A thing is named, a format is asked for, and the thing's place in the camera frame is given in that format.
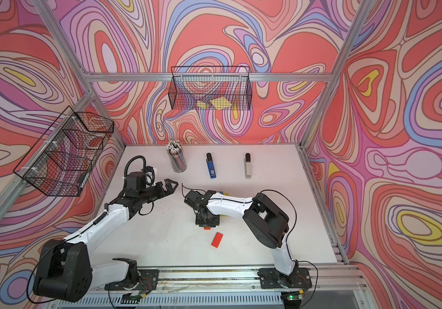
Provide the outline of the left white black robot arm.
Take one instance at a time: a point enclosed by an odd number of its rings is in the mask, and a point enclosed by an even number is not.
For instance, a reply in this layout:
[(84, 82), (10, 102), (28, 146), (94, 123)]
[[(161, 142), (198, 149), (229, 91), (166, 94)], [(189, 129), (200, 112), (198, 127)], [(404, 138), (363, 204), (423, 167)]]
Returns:
[(99, 216), (64, 239), (49, 240), (29, 277), (26, 293), (46, 297), (47, 301), (77, 302), (90, 289), (101, 286), (123, 290), (143, 286), (150, 292), (153, 286), (144, 282), (135, 260), (115, 257), (108, 263), (92, 265), (91, 254), (116, 229), (140, 214), (145, 204), (153, 205), (172, 195), (179, 186), (170, 179), (156, 184), (152, 180), (152, 174), (144, 171), (125, 176), (123, 189)]

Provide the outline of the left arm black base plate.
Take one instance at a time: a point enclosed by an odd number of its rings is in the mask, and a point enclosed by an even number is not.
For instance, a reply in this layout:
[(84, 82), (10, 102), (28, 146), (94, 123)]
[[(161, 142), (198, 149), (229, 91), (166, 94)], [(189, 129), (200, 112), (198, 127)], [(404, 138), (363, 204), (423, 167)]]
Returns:
[(141, 269), (136, 272), (137, 275), (127, 275), (122, 281), (106, 284), (105, 290), (151, 292), (157, 288), (158, 269)]

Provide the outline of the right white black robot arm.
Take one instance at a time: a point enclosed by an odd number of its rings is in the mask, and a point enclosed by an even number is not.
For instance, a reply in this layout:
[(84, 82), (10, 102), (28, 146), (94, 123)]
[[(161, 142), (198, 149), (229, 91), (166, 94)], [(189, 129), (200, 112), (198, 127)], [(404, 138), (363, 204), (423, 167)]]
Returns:
[(299, 264), (291, 256), (288, 244), (289, 217), (266, 194), (237, 198), (216, 191), (190, 190), (184, 202), (193, 209), (195, 224), (202, 228), (219, 226), (221, 216), (245, 222), (254, 237), (271, 251), (274, 260), (274, 268), (259, 270), (263, 282), (283, 288), (296, 284)]

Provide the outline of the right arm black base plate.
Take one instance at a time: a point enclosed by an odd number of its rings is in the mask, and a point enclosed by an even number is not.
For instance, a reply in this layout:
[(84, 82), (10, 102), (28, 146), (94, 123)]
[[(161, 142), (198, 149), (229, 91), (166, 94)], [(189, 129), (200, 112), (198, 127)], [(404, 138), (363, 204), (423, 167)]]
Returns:
[(275, 268), (263, 268), (257, 272), (262, 289), (299, 288), (308, 290), (312, 288), (312, 280), (307, 268), (296, 267), (290, 275), (282, 274)]

